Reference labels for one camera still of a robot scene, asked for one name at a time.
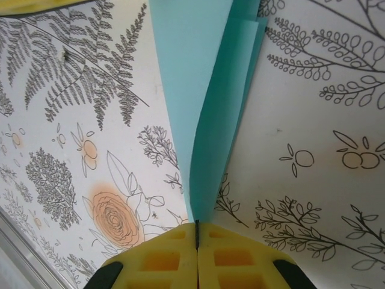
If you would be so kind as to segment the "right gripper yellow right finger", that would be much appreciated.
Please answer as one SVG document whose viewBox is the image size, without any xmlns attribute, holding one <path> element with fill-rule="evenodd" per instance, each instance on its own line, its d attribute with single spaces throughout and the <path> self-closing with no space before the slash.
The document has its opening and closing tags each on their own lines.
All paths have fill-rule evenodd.
<svg viewBox="0 0 385 289">
<path fill-rule="evenodd" d="M 197 222 L 198 289 L 315 289 L 286 253 Z"/>
</svg>

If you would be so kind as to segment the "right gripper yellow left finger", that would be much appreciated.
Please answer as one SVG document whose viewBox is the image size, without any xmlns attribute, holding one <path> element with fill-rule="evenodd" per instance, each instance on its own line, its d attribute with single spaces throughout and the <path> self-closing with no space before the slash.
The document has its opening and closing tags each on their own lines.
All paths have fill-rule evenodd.
<svg viewBox="0 0 385 289">
<path fill-rule="evenodd" d="M 88 289 L 198 289 L 197 225 L 186 223 L 108 260 Z"/>
</svg>

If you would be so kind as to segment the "teal square paper sheet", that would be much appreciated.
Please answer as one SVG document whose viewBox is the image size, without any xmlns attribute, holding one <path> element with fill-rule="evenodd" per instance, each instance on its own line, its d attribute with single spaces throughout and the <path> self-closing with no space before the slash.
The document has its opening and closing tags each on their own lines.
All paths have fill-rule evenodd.
<svg viewBox="0 0 385 289">
<path fill-rule="evenodd" d="M 188 218 L 210 222 L 263 42 L 261 0 L 150 0 Z"/>
</svg>

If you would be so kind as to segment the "floral patterned table cover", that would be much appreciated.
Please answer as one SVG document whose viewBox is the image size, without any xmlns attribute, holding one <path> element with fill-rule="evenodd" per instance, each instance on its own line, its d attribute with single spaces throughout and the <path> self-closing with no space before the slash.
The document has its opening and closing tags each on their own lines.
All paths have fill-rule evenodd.
<svg viewBox="0 0 385 289">
<path fill-rule="evenodd" d="M 385 0 L 261 0 L 210 222 L 385 289 Z M 0 16 L 0 208 L 68 289 L 188 218 L 150 0 Z"/>
</svg>

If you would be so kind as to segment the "long aluminium base rail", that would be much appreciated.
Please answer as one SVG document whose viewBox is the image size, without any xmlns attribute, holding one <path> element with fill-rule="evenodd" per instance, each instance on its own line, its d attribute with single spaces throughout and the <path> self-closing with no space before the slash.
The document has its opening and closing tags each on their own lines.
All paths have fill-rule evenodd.
<svg viewBox="0 0 385 289">
<path fill-rule="evenodd" d="M 68 289 L 2 208 L 0 208 L 0 249 L 16 267 L 17 276 L 29 288 Z"/>
</svg>

